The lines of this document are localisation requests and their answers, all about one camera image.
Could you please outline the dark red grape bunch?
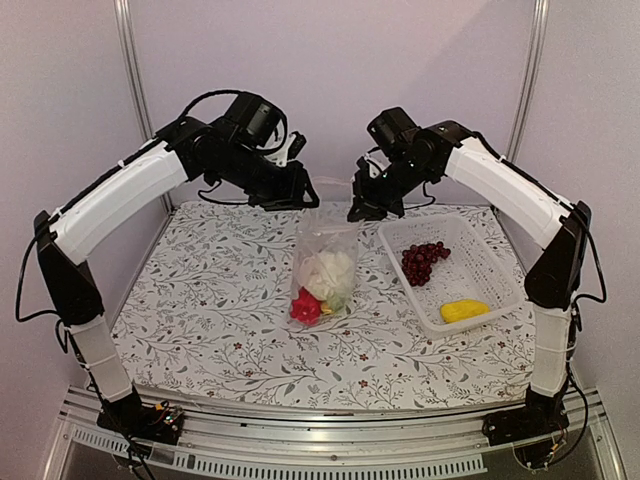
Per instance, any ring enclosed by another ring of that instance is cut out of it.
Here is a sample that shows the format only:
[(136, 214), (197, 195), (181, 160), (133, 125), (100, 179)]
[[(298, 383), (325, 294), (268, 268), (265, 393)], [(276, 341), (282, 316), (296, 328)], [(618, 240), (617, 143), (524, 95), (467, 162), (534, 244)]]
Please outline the dark red grape bunch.
[(423, 287), (431, 280), (434, 265), (450, 255), (451, 249), (442, 241), (412, 244), (402, 251), (402, 273), (411, 287)]

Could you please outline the white cauliflower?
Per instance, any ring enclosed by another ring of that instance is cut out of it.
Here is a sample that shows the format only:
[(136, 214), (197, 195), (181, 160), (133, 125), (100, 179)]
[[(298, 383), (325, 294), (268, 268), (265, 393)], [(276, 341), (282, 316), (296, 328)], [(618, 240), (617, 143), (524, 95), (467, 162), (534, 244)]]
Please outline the white cauliflower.
[(317, 300), (328, 301), (351, 293), (355, 263), (343, 251), (322, 251), (307, 257), (299, 270), (299, 284)]

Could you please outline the clear zip top bag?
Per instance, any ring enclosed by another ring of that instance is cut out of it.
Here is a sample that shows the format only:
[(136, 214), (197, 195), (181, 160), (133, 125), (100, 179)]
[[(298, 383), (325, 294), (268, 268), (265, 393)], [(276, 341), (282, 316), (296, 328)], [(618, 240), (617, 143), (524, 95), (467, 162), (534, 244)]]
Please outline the clear zip top bag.
[(315, 177), (319, 206), (306, 210), (296, 227), (289, 316), (313, 326), (347, 306), (356, 284), (361, 224), (347, 215), (351, 184)]

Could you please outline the red bell pepper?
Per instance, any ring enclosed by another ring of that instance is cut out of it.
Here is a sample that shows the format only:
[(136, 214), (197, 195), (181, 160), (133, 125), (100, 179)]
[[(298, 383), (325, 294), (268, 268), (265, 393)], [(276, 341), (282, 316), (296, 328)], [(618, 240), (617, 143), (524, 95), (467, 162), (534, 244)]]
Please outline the red bell pepper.
[(304, 325), (311, 326), (318, 322), (321, 315), (321, 302), (305, 288), (301, 288), (298, 297), (291, 303), (290, 316)]

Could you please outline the white plastic basket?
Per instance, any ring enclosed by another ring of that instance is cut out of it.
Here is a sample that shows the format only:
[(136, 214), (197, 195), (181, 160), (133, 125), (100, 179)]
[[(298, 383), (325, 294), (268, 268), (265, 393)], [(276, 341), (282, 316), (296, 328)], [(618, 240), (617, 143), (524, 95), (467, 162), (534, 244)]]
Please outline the white plastic basket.
[[(471, 224), (458, 214), (383, 222), (378, 235), (409, 304), (431, 340), (495, 322), (524, 304), (523, 289), (513, 274)], [(402, 252), (413, 244), (438, 241), (451, 250), (451, 255), (434, 265), (425, 286), (412, 287), (401, 269)], [(445, 322), (440, 314), (441, 306), (460, 300), (480, 301), (489, 307), (489, 312), (459, 322)]]

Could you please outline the yellow mango front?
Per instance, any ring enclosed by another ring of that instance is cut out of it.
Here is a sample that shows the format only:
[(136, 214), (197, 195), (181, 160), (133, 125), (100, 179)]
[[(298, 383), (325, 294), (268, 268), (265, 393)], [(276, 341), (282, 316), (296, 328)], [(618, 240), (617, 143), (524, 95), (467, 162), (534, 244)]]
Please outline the yellow mango front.
[(490, 307), (478, 300), (463, 299), (440, 307), (440, 315), (447, 324), (468, 320), (490, 312)]

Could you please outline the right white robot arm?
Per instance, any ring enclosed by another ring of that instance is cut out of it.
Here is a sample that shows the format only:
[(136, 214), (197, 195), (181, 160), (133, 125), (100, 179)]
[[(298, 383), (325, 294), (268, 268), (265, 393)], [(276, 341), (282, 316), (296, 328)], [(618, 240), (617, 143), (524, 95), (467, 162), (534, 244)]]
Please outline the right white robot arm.
[(570, 384), (571, 349), (581, 329), (579, 301), (607, 300), (605, 293), (578, 291), (585, 254), (597, 251), (590, 207), (552, 192), (498, 154), (480, 132), (453, 120), (420, 127), (394, 107), (372, 120), (367, 131), (390, 164), (372, 176), (367, 162), (358, 161), (349, 221), (402, 217), (406, 195), (447, 177), (482, 196), (541, 248), (524, 282), (533, 306), (536, 346), (526, 407), (516, 421), (524, 435), (539, 435), (554, 422)]

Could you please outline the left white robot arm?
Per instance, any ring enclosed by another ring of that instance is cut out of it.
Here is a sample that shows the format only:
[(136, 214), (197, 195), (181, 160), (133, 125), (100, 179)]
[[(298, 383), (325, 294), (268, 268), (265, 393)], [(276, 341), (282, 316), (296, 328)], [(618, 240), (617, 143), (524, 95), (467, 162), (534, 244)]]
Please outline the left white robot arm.
[(207, 92), (53, 213), (40, 212), (27, 247), (36, 254), (55, 315), (68, 331), (111, 419), (128, 434), (148, 426), (148, 412), (122, 365), (88, 266), (95, 248), (143, 207), (203, 178), (228, 182), (251, 207), (266, 211), (316, 208), (319, 198), (298, 155), (306, 138), (292, 131), (282, 109), (262, 96), (231, 91), (228, 109), (211, 122), (191, 116)]

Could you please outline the floral tablecloth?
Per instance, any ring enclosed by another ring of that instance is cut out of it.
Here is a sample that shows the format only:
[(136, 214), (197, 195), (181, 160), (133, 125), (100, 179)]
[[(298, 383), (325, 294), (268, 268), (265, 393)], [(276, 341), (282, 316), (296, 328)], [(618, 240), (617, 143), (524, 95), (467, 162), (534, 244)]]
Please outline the floral tablecloth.
[(300, 216), (186, 202), (136, 281), (112, 338), (138, 384), (187, 395), (328, 409), (455, 408), (523, 397), (529, 306), (427, 338), (378, 227), (359, 231), (354, 296), (306, 327), (292, 320)]

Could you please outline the aluminium front rail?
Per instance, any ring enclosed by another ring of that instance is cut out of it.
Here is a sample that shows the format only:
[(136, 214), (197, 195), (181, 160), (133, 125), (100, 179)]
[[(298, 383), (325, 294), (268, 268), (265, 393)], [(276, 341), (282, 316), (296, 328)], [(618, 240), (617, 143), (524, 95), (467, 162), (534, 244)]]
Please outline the aluminium front rail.
[(68, 390), (46, 458), (47, 479), (626, 479), (604, 405), (594, 389), (569, 392), (570, 427), (559, 462), (533, 471), (513, 444), (491, 445), (492, 406), (444, 410), (328, 410), (265, 406), (142, 388), (146, 402), (185, 410), (176, 445), (152, 444), (129, 467), (126, 442), (97, 426), (99, 403)]

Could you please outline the left aluminium frame post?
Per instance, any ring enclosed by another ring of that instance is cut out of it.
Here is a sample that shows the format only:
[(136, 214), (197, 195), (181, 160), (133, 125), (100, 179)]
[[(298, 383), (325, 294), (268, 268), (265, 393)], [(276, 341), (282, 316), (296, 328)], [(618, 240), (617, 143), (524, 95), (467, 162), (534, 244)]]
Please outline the left aluminium frame post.
[(148, 140), (153, 134), (153, 128), (136, 51), (130, 2), (127, 0), (114, 0), (113, 4), (118, 38), (135, 118), (141, 137), (144, 140)]

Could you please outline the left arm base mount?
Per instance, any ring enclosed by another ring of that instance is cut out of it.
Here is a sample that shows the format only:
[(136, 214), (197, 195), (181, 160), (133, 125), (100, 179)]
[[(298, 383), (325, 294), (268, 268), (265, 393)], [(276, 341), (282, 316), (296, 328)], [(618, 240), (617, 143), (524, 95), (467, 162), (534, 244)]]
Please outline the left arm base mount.
[(109, 401), (102, 394), (92, 373), (93, 389), (101, 403), (97, 426), (116, 432), (125, 439), (143, 439), (177, 445), (184, 425), (184, 410), (164, 400), (153, 406), (142, 402), (136, 387), (122, 399)]

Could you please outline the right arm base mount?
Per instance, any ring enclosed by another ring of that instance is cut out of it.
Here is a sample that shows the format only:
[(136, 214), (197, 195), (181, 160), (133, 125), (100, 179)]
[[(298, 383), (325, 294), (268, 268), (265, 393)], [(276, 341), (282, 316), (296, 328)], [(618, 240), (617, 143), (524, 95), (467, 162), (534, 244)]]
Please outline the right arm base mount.
[(527, 440), (514, 450), (516, 460), (529, 469), (550, 465), (564, 441), (569, 419), (563, 398), (569, 382), (565, 381), (553, 397), (526, 390), (525, 404), (511, 410), (500, 410), (483, 418), (482, 433), (490, 446)]

